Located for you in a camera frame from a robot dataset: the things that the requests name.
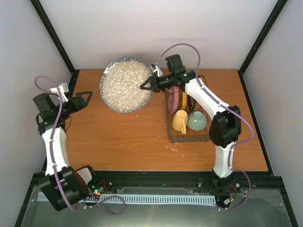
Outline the yellow mug white inside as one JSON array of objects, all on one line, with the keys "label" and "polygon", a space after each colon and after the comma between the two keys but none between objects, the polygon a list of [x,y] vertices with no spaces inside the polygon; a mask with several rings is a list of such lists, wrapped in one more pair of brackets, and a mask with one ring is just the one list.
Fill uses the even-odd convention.
[{"label": "yellow mug white inside", "polygon": [[180,131],[182,134],[187,132],[188,114],[184,110],[178,110],[172,120],[172,127],[176,131]]}]

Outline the speckled grey large plate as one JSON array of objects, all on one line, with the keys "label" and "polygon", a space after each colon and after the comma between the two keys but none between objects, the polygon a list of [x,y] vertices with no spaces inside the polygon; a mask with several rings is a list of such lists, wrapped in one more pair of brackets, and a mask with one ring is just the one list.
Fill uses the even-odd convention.
[{"label": "speckled grey large plate", "polygon": [[140,89],[152,75],[149,67],[134,57],[114,60],[104,70],[99,92],[104,104],[117,113],[132,113],[149,102],[152,92]]}]

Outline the pink white dotted plate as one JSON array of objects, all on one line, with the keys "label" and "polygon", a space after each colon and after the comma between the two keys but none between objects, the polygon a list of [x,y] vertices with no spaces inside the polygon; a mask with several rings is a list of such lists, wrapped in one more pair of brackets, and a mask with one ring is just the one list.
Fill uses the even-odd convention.
[{"label": "pink white dotted plate", "polygon": [[178,110],[179,105],[179,87],[172,86],[168,93],[168,104],[169,104],[169,113],[174,114]]}]

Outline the light green ceramic bowl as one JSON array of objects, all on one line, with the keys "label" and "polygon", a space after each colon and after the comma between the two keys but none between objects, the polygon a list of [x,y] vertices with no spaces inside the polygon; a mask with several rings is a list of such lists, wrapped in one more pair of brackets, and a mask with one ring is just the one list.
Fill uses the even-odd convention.
[{"label": "light green ceramic bowl", "polygon": [[194,131],[205,129],[207,126],[206,116],[200,111],[191,112],[188,115],[187,126]]}]

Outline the orange white dotted plate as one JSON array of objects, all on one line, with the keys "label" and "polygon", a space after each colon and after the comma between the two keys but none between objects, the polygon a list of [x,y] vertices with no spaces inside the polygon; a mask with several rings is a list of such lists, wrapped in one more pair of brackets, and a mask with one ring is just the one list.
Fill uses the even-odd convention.
[{"label": "orange white dotted plate", "polygon": [[187,107],[187,93],[182,92],[181,110],[185,110]]}]

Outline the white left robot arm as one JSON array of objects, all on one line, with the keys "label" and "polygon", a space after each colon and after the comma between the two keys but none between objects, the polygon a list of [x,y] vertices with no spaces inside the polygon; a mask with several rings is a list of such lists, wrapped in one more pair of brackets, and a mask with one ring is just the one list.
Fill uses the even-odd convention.
[{"label": "white left robot arm", "polygon": [[61,211],[88,197],[89,190],[98,186],[95,171],[89,165],[78,170],[68,161],[66,150],[65,121],[89,104],[92,92],[78,92],[58,105],[52,101],[49,93],[33,98],[39,110],[36,116],[38,132],[46,147],[45,177],[39,180],[39,187],[57,211]]}]

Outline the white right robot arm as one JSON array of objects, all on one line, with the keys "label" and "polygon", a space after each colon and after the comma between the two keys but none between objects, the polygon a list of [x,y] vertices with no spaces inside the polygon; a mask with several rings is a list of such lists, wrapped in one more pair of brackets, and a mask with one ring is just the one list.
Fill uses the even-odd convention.
[{"label": "white right robot arm", "polygon": [[215,145],[214,176],[211,182],[216,190],[221,190],[232,181],[234,146],[241,134],[240,109],[219,99],[201,80],[197,71],[187,71],[178,54],[165,60],[169,73],[164,75],[156,64],[150,65],[151,75],[140,85],[140,89],[160,92],[175,86],[206,111],[211,119],[209,137]]}]

